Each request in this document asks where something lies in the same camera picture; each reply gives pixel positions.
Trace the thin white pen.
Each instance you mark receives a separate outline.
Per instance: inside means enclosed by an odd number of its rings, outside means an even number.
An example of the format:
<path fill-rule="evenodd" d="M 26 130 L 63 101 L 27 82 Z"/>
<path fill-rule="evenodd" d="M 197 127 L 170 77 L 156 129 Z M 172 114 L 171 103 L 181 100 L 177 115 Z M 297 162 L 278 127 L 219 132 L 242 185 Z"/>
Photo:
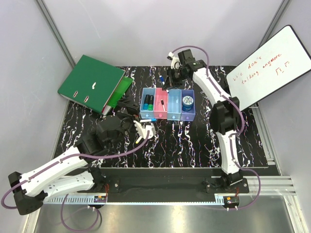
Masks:
<path fill-rule="evenodd" d="M 161 99 L 161 105 L 162 105 L 163 111 L 166 112 L 165 103 L 163 99 Z"/>

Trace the blue eraser cap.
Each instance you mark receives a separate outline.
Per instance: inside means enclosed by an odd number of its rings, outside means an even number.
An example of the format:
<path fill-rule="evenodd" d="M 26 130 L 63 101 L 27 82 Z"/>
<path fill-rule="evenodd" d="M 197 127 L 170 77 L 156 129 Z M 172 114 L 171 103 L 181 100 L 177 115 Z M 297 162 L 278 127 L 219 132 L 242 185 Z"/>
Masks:
<path fill-rule="evenodd" d="M 150 100 L 150 95 L 147 94 L 147 95 L 145 96 L 145 99 L 144 99 L 143 110 L 147 110 L 147 109 L 148 109 L 149 100 Z"/>

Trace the black marker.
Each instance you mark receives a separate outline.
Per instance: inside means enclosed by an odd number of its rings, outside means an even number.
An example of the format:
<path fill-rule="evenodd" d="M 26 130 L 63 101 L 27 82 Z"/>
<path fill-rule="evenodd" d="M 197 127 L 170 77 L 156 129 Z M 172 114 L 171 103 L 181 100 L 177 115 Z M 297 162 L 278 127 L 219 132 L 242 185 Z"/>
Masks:
<path fill-rule="evenodd" d="M 154 105 L 154 95 L 150 95 L 149 104 Z"/>

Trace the blue cleaning gel jar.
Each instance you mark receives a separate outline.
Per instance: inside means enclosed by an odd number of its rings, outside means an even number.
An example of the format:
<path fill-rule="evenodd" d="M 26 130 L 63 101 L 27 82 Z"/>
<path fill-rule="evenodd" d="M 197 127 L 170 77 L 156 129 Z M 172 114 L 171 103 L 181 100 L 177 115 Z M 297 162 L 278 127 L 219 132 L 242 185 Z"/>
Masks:
<path fill-rule="evenodd" d="M 184 96 L 182 98 L 182 110 L 184 112 L 189 112 L 194 105 L 194 99 L 192 96 Z"/>

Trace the white blue-capped marker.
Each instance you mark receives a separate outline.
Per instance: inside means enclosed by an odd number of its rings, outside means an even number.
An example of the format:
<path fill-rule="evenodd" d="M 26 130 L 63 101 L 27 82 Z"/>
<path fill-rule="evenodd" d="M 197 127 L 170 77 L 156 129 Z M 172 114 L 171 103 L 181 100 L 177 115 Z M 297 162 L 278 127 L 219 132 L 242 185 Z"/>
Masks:
<path fill-rule="evenodd" d="M 145 123 L 145 122 L 155 122 L 155 121 L 157 121 L 157 119 L 156 119 L 156 118 L 151 118 L 151 119 L 142 119 L 142 120 L 140 120 L 140 123 Z"/>

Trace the white marker blue tip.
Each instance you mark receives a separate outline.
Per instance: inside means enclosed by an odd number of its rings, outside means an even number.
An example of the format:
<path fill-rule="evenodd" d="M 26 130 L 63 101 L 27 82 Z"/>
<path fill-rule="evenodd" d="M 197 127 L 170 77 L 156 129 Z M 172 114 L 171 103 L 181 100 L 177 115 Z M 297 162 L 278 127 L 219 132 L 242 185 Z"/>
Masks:
<path fill-rule="evenodd" d="M 163 85 L 165 84 L 165 81 L 164 81 L 164 79 L 163 79 L 162 76 L 160 77 L 160 81 L 161 81 L 161 83 L 162 83 Z"/>

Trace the pink bin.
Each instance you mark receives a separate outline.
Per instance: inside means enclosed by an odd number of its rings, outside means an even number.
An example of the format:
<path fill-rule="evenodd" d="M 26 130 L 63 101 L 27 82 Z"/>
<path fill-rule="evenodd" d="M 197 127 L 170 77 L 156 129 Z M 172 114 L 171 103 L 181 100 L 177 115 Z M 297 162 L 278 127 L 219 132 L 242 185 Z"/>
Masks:
<path fill-rule="evenodd" d="M 166 112 L 163 111 L 161 99 L 164 100 Z M 167 119 L 168 116 L 168 93 L 162 88 L 155 89 L 154 116 L 158 119 Z"/>

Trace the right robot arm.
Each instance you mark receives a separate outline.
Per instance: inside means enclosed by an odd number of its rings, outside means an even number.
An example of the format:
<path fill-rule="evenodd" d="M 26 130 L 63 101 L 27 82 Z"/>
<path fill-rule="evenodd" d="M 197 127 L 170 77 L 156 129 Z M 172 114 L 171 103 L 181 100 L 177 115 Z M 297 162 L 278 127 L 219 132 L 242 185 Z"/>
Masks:
<path fill-rule="evenodd" d="M 216 186 L 225 192 L 232 192 L 243 180 L 236 149 L 236 136 L 244 129 L 243 115 L 239 108 L 240 101 L 237 97 L 230 96 L 217 83 L 207 62 L 196 60 L 191 50 L 185 46 L 178 55 L 169 52 L 167 58 L 171 65 L 167 70 L 162 89 L 178 88 L 184 80 L 191 79 L 202 89 L 212 105 L 209 123 L 218 137 L 223 171 L 220 179 L 216 181 Z"/>

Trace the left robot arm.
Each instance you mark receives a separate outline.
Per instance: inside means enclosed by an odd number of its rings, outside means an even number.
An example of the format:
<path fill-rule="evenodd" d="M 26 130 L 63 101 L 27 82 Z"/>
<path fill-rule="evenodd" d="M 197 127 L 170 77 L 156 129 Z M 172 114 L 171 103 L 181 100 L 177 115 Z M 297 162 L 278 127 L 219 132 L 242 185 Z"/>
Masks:
<path fill-rule="evenodd" d="M 23 216 L 57 196 L 76 191 L 102 191 L 105 178 L 91 163 L 119 157 L 119 154 L 110 156 L 106 153 L 136 126 L 140 114 L 139 106 L 130 98 L 120 99 L 117 106 L 126 111 L 107 116 L 97 124 L 95 131 L 82 137 L 58 157 L 30 172 L 11 173 L 8 176 L 11 188 L 1 198 L 2 207 L 16 209 Z M 10 193 L 15 202 L 13 207 L 5 204 Z"/>

